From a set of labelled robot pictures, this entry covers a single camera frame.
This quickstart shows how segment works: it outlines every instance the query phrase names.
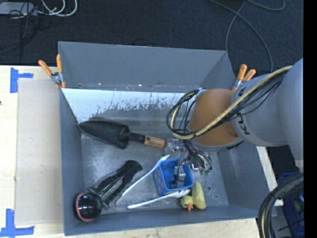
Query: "gray bin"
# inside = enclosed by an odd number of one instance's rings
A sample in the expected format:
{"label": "gray bin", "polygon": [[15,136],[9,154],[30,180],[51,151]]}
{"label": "gray bin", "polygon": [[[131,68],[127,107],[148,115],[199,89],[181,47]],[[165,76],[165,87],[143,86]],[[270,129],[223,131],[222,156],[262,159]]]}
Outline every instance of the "gray bin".
{"label": "gray bin", "polygon": [[192,172],[203,185],[205,210],[189,212],[176,198],[124,209],[159,197],[149,176],[93,222],[80,221],[74,213],[76,194],[128,159],[143,166],[134,182],[164,152],[135,142],[118,149],[81,133],[79,122],[101,117],[127,124],[136,133],[173,138],[166,115],[184,93],[199,87],[231,89],[235,77],[224,51],[59,42],[58,52],[67,84],[59,94],[65,235],[257,218],[269,188],[256,146],[242,142],[211,154],[213,170],[207,176]]}

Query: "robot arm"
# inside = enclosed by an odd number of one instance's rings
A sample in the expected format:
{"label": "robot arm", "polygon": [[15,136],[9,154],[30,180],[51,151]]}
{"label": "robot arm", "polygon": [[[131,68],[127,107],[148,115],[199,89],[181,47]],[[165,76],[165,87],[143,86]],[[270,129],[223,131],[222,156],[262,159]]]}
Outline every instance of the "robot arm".
{"label": "robot arm", "polygon": [[[195,94],[186,94],[183,101]],[[265,147],[289,145],[295,161],[303,159],[303,59],[244,82],[235,92],[220,88],[204,92],[181,132],[173,129],[178,109],[171,112],[173,135],[192,139],[203,151],[215,152],[245,140]]]}

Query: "wooden trowel handle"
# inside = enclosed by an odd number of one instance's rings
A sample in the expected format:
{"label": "wooden trowel handle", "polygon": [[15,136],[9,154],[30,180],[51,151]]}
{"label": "wooden trowel handle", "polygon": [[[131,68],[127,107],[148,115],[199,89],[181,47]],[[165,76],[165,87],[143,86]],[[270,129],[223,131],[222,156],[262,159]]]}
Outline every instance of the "wooden trowel handle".
{"label": "wooden trowel handle", "polygon": [[145,136],[133,132],[129,132],[123,135],[118,136],[119,141],[125,141],[125,140],[134,140],[138,141],[140,143],[143,143],[145,145],[150,145],[158,148],[164,148],[165,147],[165,140],[156,138],[156,137],[151,137],[151,136]]}
{"label": "wooden trowel handle", "polygon": [[145,136],[145,145],[151,145],[154,147],[158,148],[164,148],[166,145],[166,142],[164,139],[156,138],[156,137],[150,137],[150,136]]}

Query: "rubber duck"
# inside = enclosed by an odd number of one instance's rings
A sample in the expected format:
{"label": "rubber duck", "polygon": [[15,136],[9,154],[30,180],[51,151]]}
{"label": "rubber duck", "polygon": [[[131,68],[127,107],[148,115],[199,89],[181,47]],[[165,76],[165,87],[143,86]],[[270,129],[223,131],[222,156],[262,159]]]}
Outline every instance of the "rubber duck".
{"label": "rubber duck", "polygon": [[194,182],[191,194],[191,196],[182,196],[180,200],[181,206],[183,208],[187,208],[188,211],[194,209],[194,206],[196,206],[200,210],[204,210],[206,208],[206,201],[202,184],[199,181]]}

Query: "tangled cable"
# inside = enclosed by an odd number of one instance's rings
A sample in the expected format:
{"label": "tangled cable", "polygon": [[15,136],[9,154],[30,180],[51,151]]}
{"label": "tangled cable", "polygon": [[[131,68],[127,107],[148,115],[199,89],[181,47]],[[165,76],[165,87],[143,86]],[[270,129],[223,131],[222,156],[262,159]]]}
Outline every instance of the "tangled cable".
{"label": "tangled cable", "polygon": [[45,9],[48,10],[48,12],[38,11],[38,13],[45,14],[45,15],[48,15],[48,16],[55,15],[55,16],[60,16],[60,17],[69,17],[69,16],[73,15],[77,11],[77,6],[78,6],[77,0],[74,0],[74,3],[75,3],[74,9],[70,13],[62,13],[64,11],[65,7],[66,7],[66,1],[65,0],[62,0],[63,6],[62,6],[62,8],[59,11],[56,11],[56,7],[54,9],[50,9],[46,5],[44,0],[41,0],[41,2],[43,4],[43,6],[45,7]]}
{"label": "tangled cable", "polygon": [[[282,80],[282,76],[288,71],[292,66],[287,66],[284,68],[281,68],[262,80],[260,80],[258,83],[256,83],[254,86],[252,86],[249,90],[247,90],[243,95],[241,95],[236,101],[234,101],[223,113],[221,113],[216,119],[214,119],[212,122],[210,122],[207,126],[204,128],[197,130],[197,131],[188,131],[186,129],[186,125],[188,122],[188,116],[190,110],[185,111],[185,115],[183,117],[183,120],[181,124],[184,122],[184,127],[183,128],[175,128],[176,124],[176,118],[177,115],[179,114],[180,107],[185,103],[189,102],[201,89],[196,89],[193,91],[190,91],[186,93],[177,103],[175,106],[171,108],[171,110],[168,112],[167,117],[166,117],[166,123],[168,128],[171,130],[172,134],[178,138],[178,139],[192,139],[196,136],[200,136],[211,129],[221,125],[222,123],[234,119],[235,115],[243,108],[245,108],[247,105],[250,105],[251,103],[255,102],[256,100],[260,99],[263,97],[265,94],[271,94],[274,90],[277,89],[278,85],[280,84]],[[263,93],[260,97],[256,98],[255,100],[251,100],[251,98],[254,96],[255,93],[259,92],[259,90],[263,89],[265,86],[267,86],[269,83],[271,83],[274,79],[276,79],[276,76],[279,76],[277,79],[277,82],[265,93]],[[190,106],[190,109],[192,108],[193,104],[195,103],[196,100],[194,100]]]}

